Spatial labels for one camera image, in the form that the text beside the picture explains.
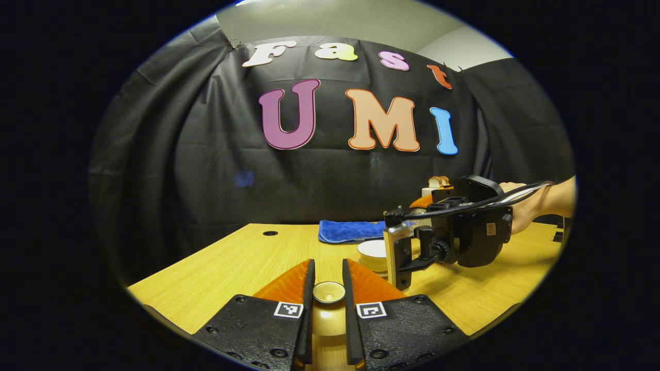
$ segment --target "black cable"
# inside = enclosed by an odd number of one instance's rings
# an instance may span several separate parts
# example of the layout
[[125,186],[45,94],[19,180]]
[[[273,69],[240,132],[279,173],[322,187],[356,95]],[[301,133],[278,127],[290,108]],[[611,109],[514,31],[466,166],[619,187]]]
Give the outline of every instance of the black cable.
[[553,182],[538,182],[538,183],[532,183],[532,184],[527,184],[522,187],[518,187],[516,189],[513,189],[511,191],[508,191],[502,195],[497,195],[495,197],[491,197],[490,199],[485,199],[483,201],[479,201],[470,205],[466,205],[464,207],[456,207],[454,209],[448,209],[448,210],[438,210],[438,211],[431,211],[429,213],[424,213],[424,214],[405,214],[403,215],[404,220],[417,220],[417,219],[427,219],[430,217],[438,217],[440,215],[451,215],[451,214],[457,214],[457,213],[463,213],[465,211],[472,211],[472,210],[490,210],[490,209],[495,209],[498,207],[503,207],[503,206],[508,206],[508,205],[513,205],[514,203],[519,203],[520,201],[523,201],[529,197],[531,197],[534,193],[538,192],[541,188],[536,189],[532,192],[529,192],[527,195],[522,196],[522,198],[517,198],[513,199],[511,201],[507,201],[505,203],[499,203],[496,205],[489,205],[487,207],[483,207],[489,203],[494,203],[501,201],[510,195],[513,195],[515,193],[519,193],[520,191],[524,191],[526,189],[531,189],[534,187],[538,187],[541,185],[547,184],[548,186],[553,186]]

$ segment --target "blue towel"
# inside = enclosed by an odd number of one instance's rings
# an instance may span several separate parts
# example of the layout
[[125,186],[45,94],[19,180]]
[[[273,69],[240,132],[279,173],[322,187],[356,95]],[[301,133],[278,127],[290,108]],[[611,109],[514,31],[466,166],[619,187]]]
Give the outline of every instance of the blue towel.
[[385,222],[331,222],[319,223],[319,240],[328,244],[350,244],[383,238]]

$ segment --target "orange object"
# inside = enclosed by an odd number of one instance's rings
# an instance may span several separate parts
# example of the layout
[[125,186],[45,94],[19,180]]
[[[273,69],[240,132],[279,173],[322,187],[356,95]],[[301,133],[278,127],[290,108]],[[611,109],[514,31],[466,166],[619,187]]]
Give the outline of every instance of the orange object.
[[307,277],[310,260],[307,259],[284,272],[280,277],[272,280],[253,296],[276,302],[302,304],[303,293],[305,291],[305,278]]
[[348,261],[350,280],[353,285],[353,300],[355,304],[383,302],[405,298],[403,292],[389,284],[383,277],[370,271],[367,267],[351,260]]
[[433,195],[429,193],[424,197],[417,199],[417,201],[411,203],[411,208],[413,209],[425,209],[427,206],[433,203]]

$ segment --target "letter m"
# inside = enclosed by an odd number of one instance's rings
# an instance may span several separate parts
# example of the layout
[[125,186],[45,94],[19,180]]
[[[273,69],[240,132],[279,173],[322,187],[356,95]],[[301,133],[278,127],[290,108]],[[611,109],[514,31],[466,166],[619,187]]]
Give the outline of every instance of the letter m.
[[383,148],[389,147],[396,130],[394,148],[407,152],[419,150],[419,142],[414,134],[412,100],[395,97],[385,113],[376,97],[368,90],[348,89],[346,96],[353,101],[355,109],[355,135],[348,140],[351,148],[362,150],[375,148],[376,141],[371,138],[370,133],[370,127],[373,127]]

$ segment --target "purple letter u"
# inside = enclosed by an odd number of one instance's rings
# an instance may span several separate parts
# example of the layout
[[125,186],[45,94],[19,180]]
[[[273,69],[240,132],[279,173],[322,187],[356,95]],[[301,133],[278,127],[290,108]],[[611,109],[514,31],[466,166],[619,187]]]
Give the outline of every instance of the purple letter u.
[[280,99],[282,89],[272,90],[259,98],[263,108],[263,135],[266,142],[277,149],[296,149],[304,146],[314,135],[316,112],[314,91],[319,87],[319,80],[305,80],[295,84],[291,91],[298,95],[298,128],[291,132],[282,130],[280,125]]

